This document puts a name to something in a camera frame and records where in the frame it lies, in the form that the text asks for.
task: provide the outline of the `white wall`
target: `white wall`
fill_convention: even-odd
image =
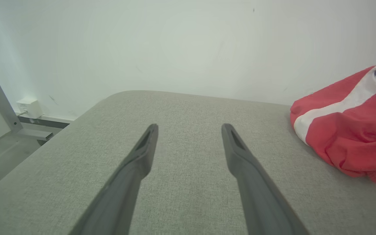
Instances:
[[[48,116],[133,89],[292,104],[371,65],[376,1],[0,0],[0,83]]]

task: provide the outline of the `floor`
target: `floor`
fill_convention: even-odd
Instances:
[[[50,131],[57,134],[62,129],[22,123],[24,128]],[[9,134],[0,139],[0,180],[40,147],[37,140]]]

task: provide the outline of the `white stripe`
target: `white stripe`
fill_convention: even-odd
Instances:
[[[346,98],[326,107],[310,110],[299,116],[294,122],[294,129],[298,137],[307,144],[305,138],[308,128],[315,118],[326,116],[331,113],[343,113],[345,110],[360,106],[367,99],[376,94],[376,76],[374,72],[376,66],[372,68],[354,87]]]

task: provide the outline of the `red cloth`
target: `red cloth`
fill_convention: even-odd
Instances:
[[[291,125],[328,164],[376,183],[376,67],[294,102]]]

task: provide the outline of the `white electrical box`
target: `white electrical box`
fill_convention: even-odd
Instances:
[[[16,103],[18,104],[20,112],[27,112],[26,114],[30,118],[39,118],[43,115],[43,111],[40,108],[38,100],[36,99],[24,98]]]

